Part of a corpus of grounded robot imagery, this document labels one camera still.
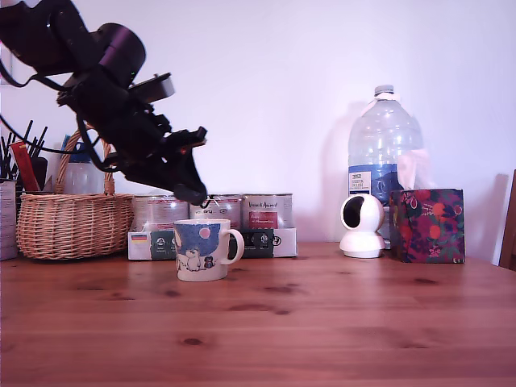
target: white mug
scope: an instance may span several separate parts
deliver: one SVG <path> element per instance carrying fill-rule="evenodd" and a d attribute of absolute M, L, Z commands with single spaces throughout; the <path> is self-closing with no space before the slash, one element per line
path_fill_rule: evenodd
<path fill-rule="evenodd" d="M 236 256 L 227 259 L 229 235 L 236 239 Z M 177 278 L 214 281 L 227 275 L 227 266 L 243 255 L 243 237 L 228 219 L 188 219 L 174 222 Z"/>

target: mug handle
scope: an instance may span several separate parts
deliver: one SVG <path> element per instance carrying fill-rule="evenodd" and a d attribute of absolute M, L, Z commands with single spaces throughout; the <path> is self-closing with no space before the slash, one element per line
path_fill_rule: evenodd
<path fill-rule="evenodd" d="M 228 260 L 226 257 L 225 258 L 222 258 L 221 260 L 219 260 L 218 262 L 220 264 L 234 264 L 235 262 L 237 262 L 238 260 L 240 260 L 240 258 L 242 258 L 242 255 L 243 255 L 243 236 L 242 234 L 240 234 L 237 230 L 233 230 L 232 228 L 230 230 L 225 230 L 222 232 L 223 234 L 231 234 L 235 237 L 236 239 L 236 254 L 235 254 L 235 258 L 233 258 L 232 260 Z"/>

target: tin can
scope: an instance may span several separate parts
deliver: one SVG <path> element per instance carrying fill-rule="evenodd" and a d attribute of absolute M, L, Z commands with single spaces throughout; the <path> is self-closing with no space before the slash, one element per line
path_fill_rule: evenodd
<path fill-rule="evenodd" d="M 291 193 L 245 194 L 242 200 L 244 229 L 293 228 Z"/>
<path fill-rule="evenodd" d="M 191 219 L 229 219 L 231 228 L 241 227 L 242 198 L 240 195 L 210 195 L 200 206 L 190 205 Z"/>
<path fill-rule="evenodd" d="M 172 195 L 134 196 L 132 232 L 172 230 L 174 222 L 188 219 L 188 203 Z"/>

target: white security camera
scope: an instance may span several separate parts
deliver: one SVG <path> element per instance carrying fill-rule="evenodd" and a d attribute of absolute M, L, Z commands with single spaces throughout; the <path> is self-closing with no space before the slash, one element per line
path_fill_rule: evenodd
<path fill-rule="evenodd" d="M 340 249 L 354 258 L 377 258 L 385 248 L 378 229 L 384 221 L 384 209 L 378 199 L 367 193 L 347 198 L 340 208 L 340 221 L 346 234 Z"/>

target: robotic arm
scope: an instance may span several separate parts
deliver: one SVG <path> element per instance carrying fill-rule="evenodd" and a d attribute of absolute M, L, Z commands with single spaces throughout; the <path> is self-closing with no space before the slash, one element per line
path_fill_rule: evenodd
<path fill-rule="evenodd" d="M 192 148 L 206 142 L 206 129 L 172 132 L 169 121 L 155 115 L 151 102 L 173 94 L 170 73 L 132 82 L 145 62 L 145 48 L 132 31 L 115 23 L 88 32 L 70 0 L 25 2 L 0 9 L 0 40 L 16 57 L 46 76 L 71 73 L 57 103 L 77 114 L 77 125 L 92 161 L 102 171 L 122 171 L 130 181 L 171 190 L 194 205 L 206 198 Z M 3 66 L 2 76 L 18 84 Z M 86 132 L 85 121 L 116 152 L 101 161 Z"/>

